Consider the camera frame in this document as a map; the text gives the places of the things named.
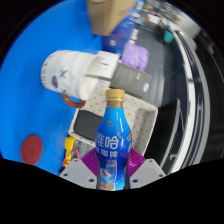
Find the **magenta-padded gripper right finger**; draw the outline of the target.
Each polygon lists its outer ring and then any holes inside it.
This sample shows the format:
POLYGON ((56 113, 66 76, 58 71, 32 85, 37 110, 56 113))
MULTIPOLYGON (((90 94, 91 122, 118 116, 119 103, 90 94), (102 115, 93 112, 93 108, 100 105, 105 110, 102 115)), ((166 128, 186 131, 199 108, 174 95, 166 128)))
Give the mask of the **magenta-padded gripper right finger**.
POLYGON ((141 188, 165 176, 154 159, 146 159, 134 149, 130 151, 127 162, 128 189, 141 188))

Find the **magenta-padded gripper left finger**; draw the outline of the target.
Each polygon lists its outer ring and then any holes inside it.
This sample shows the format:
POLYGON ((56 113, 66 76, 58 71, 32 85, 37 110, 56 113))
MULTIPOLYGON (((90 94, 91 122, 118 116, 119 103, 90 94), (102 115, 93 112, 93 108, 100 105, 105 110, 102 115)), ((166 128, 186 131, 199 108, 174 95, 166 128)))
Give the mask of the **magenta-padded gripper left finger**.
POLYGON ((90 150, 81 159, 72 159, 60 177, 84 188, 97 189, 99 186, 99 162, 96 149, 90 150))

